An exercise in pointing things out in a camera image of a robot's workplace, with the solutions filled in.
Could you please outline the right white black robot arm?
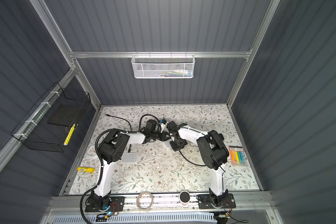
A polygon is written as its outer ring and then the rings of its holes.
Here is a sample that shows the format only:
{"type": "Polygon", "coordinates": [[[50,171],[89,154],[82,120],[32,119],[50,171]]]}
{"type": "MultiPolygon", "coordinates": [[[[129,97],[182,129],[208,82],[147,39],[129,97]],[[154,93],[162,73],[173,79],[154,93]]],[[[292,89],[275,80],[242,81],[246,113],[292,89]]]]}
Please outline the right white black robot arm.
{"type": "Polygon", "coordinates": [[[220,208],[228,198],[228,189],[225,186],[225,164],[228,162],[229,150],[224,144],[224,137],[215,130],[203,132],[183,123],[168,123],[167,129],[172,141],[170,145],[174,151],[182,150],[188,142],[198,146],[203,163],[210,171],[211,186],[209,188],[210,202],[220,208]]]}

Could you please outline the white network switch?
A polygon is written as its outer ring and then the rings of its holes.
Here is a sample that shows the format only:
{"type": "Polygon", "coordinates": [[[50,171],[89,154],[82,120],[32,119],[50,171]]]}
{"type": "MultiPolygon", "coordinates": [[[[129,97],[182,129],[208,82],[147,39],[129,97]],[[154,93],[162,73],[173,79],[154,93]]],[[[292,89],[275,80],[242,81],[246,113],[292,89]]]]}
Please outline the white network switch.
{"type": "Polygon", "coordinates": [[[165,145],[165,147],[166,147],[167,149],[171,148],[171,144],[170,144],[171,141],[172,141],[172,140],[167,140],[167,141],[164,142],[164,145],[165,145]]]}
{"type": "Polygon", "coordinates": [[[121,158],[122,164],[136,164],[138,163],[138,153],[123,153],[121,158]]]}

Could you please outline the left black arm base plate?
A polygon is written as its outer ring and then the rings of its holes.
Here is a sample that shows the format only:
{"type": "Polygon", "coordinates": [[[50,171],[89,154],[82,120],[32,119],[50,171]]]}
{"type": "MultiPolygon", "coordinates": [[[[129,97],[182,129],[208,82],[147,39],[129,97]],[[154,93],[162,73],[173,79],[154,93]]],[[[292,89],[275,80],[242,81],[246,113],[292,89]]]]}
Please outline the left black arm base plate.
{"type": "Polygon", "coordinates": [[[125,197],[89,196],[85,203],[85,212],[114,212],[123,211],[125,197]]]}

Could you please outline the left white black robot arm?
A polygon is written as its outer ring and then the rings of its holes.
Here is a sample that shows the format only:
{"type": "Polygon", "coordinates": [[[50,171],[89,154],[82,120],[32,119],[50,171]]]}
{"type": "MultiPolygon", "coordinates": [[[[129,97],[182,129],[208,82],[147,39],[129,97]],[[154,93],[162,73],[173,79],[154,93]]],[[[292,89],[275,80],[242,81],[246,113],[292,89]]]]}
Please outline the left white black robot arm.
{"type": "Polygon", "coordinates": [[[98,211],[115,208],[110,196],[116,162],[122,159],[126,147],[132,144],[169,140],[169,133],[164,131],[166,125],[165,118],[158,119],[154,115],[145,114],[140,118],[137,131],[112,128],[99,134],[94,143],[95,153],[100,162],[99,176],[96,185],[83,194],[90,194],[88,202],[91,206],[98,211]]]}

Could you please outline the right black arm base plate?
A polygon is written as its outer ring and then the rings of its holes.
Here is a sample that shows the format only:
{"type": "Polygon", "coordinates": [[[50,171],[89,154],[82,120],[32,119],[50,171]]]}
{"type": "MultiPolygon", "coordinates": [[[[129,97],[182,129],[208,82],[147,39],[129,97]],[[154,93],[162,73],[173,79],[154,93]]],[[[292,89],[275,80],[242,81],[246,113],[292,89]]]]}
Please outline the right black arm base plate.
{"type": "Polygon", "coordinates": [[[199,209],[235,209],[236,203],[233,194],[223,194],[215,196],[214,194],[199,194],[196,196],[199,209]]]}

